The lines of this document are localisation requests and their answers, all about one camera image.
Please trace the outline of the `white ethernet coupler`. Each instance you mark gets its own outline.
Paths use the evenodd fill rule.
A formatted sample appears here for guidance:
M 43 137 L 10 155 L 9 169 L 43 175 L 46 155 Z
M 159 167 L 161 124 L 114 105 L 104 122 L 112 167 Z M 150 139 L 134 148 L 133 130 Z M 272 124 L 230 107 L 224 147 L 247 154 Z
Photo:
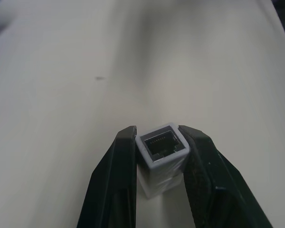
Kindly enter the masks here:
M 181 183 L 190 146 L 178 127 L 168 123 L 135 138 L 137 177 L 147 198 Z

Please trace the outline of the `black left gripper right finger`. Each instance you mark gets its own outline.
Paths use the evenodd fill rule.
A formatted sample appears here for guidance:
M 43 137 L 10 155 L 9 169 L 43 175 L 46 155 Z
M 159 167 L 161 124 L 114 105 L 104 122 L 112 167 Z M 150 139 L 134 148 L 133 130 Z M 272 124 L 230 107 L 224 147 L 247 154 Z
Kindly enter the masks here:
M 195 228 L 273 228 L 237 168 L 200 130 L 181 125 L 190 146 L 184 183 Z

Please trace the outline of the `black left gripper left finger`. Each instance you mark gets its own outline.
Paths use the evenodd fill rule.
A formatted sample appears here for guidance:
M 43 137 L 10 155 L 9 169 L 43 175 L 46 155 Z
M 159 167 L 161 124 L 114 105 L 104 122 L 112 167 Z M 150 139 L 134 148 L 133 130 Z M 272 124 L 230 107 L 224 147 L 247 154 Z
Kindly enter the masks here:
M 119 131 L 93 171 L 76 228 L 136 228 L 136 126 Z

